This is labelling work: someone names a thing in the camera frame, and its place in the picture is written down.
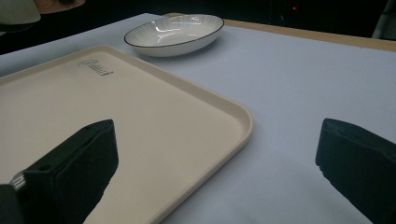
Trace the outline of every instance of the bowl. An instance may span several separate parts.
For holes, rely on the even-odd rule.
[[[212,43],[224,20],[211,15],[185,15],[151,21],[128,32],[124,40],[134,50],[153,57],[193,52]]]

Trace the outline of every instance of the table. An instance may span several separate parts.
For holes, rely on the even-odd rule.
[[[180,16],[181,13],[168,13],[166,17],[175,17]],[[270,32],[274,34],[280,35],[292,35],[298,36],[308,39],[315,39],[315,40],[322,40],[337,44],[344,44],[349,46],[356,46],[361,48],[368,48],[368,49],[383,49],[388,51],[396,51],[396,42],[391,40],[383,40],[383,39],[374,39],[374,38],[365,38],[360,36],[351,36],[351,35],[337,35],[337,34],[329,34],[329,33],[322,33],[316,31],[307,31],[307,30],[300,30],[294,29],[289,27],[280,27],[274,25],[267,25],[267,24],[259,24],[254,22],[245,22],[245,21],[232,21],[232,20],[225,20],[225,25],[240,27],[240,28],[247,28],[251,30],[258,30],[264,32]]]
[[[323,177],[315,156],[325,118],[396,142],[393,43],[362,39],[356,47],[293,36],[310,32],[238,21],[227,24],[248,28],[225,26],[210,46],[173,58],[139,55],[123,42],[129,30],[161,17],[142,14],[1,55],[0,77],[109,45],[244,105],[255,123],[249,143],[163,223],[370,223]],[[257,30],[262,27],[285,33]],[[355,39],[341,37],[341,42]],[[10,178],[0,169],[2,183]]]

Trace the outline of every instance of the beige tray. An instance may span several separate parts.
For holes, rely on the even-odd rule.
[[[0,78],[0,180],[113,119],[120,166],[85,223],[158,223],[237,152],[244,107],[102,46]]]

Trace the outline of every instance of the oval bowl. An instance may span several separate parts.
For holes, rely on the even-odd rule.
[[[186,15],[151,21],[128,32],[124,40],[134,50],[153,57],[193,52],[212,43],[224,20],[210,15]]]

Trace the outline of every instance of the embossed logo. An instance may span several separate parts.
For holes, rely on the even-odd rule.
[[[97,60],[86,60],[79,63],[78,66],[87,66],[91,68],[93,72],[100,76],[107,76],[114,73],[113,71],[109,71],[106,67],[102,66]]]

